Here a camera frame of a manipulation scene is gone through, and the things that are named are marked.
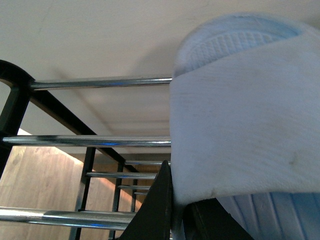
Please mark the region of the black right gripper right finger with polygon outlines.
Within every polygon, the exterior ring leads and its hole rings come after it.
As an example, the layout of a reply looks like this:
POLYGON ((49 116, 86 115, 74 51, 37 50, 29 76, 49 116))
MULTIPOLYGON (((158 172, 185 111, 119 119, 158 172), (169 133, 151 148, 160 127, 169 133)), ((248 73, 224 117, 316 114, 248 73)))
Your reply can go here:
POLYGON ((251 240, 250 234, 215 198, 188 204, 183 211, 187 240, 251 240))

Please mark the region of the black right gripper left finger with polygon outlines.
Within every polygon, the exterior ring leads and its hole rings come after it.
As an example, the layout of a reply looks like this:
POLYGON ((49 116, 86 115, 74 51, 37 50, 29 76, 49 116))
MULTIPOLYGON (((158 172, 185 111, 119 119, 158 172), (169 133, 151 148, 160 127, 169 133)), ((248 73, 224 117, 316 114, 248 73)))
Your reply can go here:
POLYGON ((168 240, 171 230, 173 184, 168 161, 163 161, 143 204, 120 240, 168 240))

